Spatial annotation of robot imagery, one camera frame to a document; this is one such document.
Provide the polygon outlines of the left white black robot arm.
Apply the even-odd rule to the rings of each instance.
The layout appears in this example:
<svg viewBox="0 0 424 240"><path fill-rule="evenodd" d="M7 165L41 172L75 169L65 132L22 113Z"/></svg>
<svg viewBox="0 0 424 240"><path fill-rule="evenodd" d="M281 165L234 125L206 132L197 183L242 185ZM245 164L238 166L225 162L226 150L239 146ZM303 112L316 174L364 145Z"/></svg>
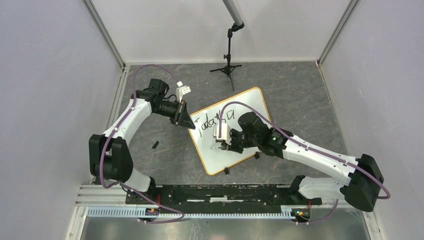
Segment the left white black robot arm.
<svg viewBox="0 0 424 240"><path fill-rule="evenodd" d="M147 88L136 90L125 111L102 134L93 134L88 141L90 173L101 179L124 184L138 191L145 204L157 198L154 180L134 168L129 144L141 124L151 115L168 117L171 124L194 130L195 124L188 114L183 96L191 88L177 82L176 99L170 101L166 94L169 85L161 79L152 78Z"/></svg>

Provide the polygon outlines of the black marker cap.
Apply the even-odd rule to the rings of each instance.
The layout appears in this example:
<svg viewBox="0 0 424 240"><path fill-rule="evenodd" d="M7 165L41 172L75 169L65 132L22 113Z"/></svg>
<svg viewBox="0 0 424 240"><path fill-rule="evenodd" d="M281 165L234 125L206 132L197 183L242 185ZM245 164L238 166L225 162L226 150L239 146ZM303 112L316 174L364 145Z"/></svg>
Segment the black marker cap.
<svg viewBox="0 0 424 240"><path fill-rule="evenodd" d="M155 149L155 148L159 145L159 143L160 143L159 141L156 141L156 142L153 144L152 148L153 148L153 149Z"/></svg>

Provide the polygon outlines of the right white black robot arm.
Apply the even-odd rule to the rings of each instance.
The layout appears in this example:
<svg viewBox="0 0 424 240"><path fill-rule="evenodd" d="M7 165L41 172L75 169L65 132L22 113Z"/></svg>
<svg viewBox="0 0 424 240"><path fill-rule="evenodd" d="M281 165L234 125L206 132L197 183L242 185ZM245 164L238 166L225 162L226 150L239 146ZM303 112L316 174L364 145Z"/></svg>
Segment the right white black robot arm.
<svg viewBox="0 0 424 240"><path fill-rule="evenodd" d="M247 112L237 120L241 130L233 129L223 120L213 127L213 137L220 149L238 154L258 148L262 153L298 162L327 174L313 178L297 176L289 189L289 199L302 204L307 199L344 199L352 207L372 212L384 177L376 160L368 155L343 155L311 144L290 131L269 127L255 112Z"/></svg>

